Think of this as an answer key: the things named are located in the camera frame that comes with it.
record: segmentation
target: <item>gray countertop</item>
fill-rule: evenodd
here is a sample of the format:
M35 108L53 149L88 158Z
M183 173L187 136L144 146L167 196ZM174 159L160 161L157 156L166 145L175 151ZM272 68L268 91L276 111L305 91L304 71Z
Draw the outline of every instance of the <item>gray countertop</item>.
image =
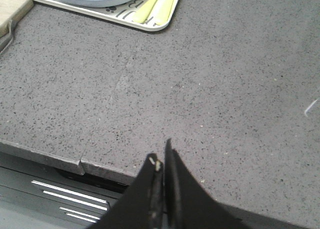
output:
M180 0L157 33L36 4L0 56L0 151L130 183L172 138L219 202L320 228L319 51L320 0Z

